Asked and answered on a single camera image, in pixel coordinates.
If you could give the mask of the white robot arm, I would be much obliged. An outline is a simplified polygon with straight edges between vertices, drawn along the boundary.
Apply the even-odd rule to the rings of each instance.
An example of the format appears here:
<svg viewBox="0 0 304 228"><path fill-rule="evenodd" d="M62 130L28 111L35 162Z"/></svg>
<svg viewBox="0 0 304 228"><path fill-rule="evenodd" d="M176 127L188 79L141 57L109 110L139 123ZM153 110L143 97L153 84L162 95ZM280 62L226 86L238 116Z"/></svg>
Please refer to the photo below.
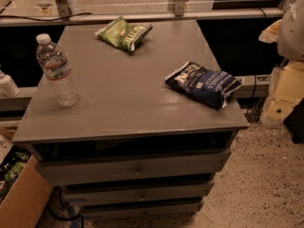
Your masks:
<svg viewBox="0 0 304 228"><path fill-rule="evenodd" d="M276 43L277 53L290 60L304 61L304 0L295 2L283 17L263 30L258 36L263 43Z"/></svg>

